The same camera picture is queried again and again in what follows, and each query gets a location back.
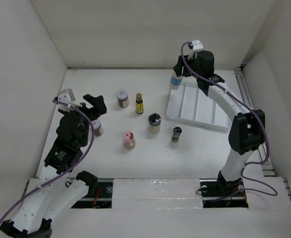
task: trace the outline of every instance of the white plastic tray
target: white plastic tray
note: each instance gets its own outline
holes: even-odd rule
[[[226,113],[196,83],[185,81],[178,90],[171,90],[166,117],[190,125],[224,131],[230,127]]]

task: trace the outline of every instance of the white table surface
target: white table surface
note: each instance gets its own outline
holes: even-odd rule
[[[66,72],[62,89],[71,88],[78,102],[84,102],[82,97],[85,94],[103,95],[108,109],[107,114],[100,117],[104,134],[95,137],[91,151],[74,169],[71,177],[82,170],[100,178],[217,177],[229,154],[229,131],[194,127],[165,119],[171,72],[170,69],[83,69]],[[241,97],[234,71],[220,70],[216,73]],[[192,77],[184,80],[195,82]],[[116,92],[119,89],[128,91],[130,105],[127,108],[118,106]],[[145,112],[142,115],[135,112],[136,93],[143,95]],[[147,118],[151,113],[159,113],[162,117],[159,134],[151,134],[147,130]],[[56,128],[61,118],[62,114],[56,109],[37,176],[56,139]],[[171,142],[175,126],[182,128],[178,143]],[[131,130],[136,139],[136,147],[130,151],[122,146],[123,133],[127,130]],[[259,160],[259,152],[255,151],[250,161]],[[246,175],[263,176],[260,166],[247,167],[245,172]]]
[[[276,197],[246,192],[249,208],[206,209],[195,195],[196,179],[169,180],[115,179],[112,209],[70,209],[51,237],[291,238],[291,202],[281,178],[261,179],[278,191]],[[35,186],[32,179],[28,190]]]

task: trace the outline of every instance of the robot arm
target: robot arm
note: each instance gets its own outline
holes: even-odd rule
[[[72,95],[70,89],[63,90],[55,100],[79,107],[90,120],[96,120],[107,112],[102,96],[94,98],[85,95],[83,98],[93,105],[92,108],[87,108],[85,103],[76,104]],[[23,206],[11,220],[4,221],[0,226],[0,230],[10,237],[48,238],[52,233],[51,224],[89,191],[94,193],[96,190],[97,177],[83,171],[53,202],[66,178],[61,177],[49,184],[47,182],[69,172],[79,161],[83,155],[81,147],[88,144],[89,133],[89,122],[83,115],[71,111],[68,107],[59,108],[59,112],[64,116],[56,130],[58,137],[44,161],[44,167],[37,180],[39,190],[24,201]]]
[[[206,96],[214,100],[228,115],[232,121],[232,126],[228,136],[231,150],[225,166],[218,174],[216,187],[220,197],[231,194],[241,184],[240,172],[259,145],[265,141],[264,135],[258,122],[252,114],[242,105],[233,100],[227,92],[230,92],[224,80],[214,73],[214,55],[212,52],[203,51],[203,46],[197,48],[199,41],[193,41],[189,45],[192,52],[184,56],[185,62],[198,75],[208,79],[214,84],[225,88],[225,92],[214,84],[208,83],[197,78],[197,84]],[[191,72],[185,67],[182,56],[179,56],[170,84],[171,89],[177,89],[183,77],[192,76]],[[254,111],[265,126],[265,114],[262,110]]]

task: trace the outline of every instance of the black lid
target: black lid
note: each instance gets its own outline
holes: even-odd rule
[[[149,120],[148,121],[149,121],[149,124],[150,125],[157,126],[157,125],[160,125],[161,124],[161,117],[157,113],[152,113],[149,116]]]
[[[175,127],[174,129],[173,129],[173,133],[174,134],[181,134],[182,133],[182,129],[180,128],[180,127]]]

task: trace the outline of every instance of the pink lid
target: pink lid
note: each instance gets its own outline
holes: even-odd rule
[[[132,134],[131,131],[126,131],[125,134],[124,134],[124,140],[126,142],[131,142],[134,138],[134,135]]]

